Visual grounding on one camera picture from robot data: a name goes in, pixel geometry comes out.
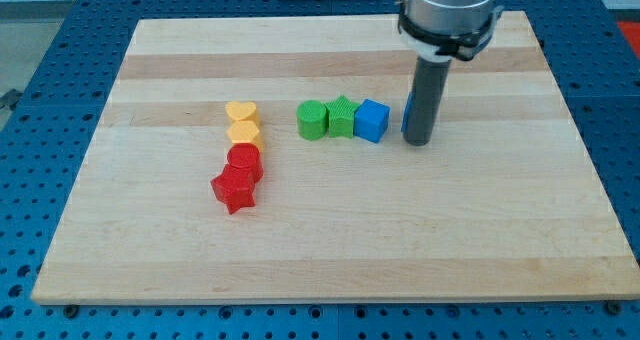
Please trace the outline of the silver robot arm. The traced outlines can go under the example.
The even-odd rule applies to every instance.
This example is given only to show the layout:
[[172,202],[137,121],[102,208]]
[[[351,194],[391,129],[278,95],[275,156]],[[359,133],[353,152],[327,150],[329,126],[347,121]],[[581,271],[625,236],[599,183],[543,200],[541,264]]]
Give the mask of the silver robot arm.
[[470,61],[490,43],[503,8],[496,0],[395,0],[398,31],[429,62]]

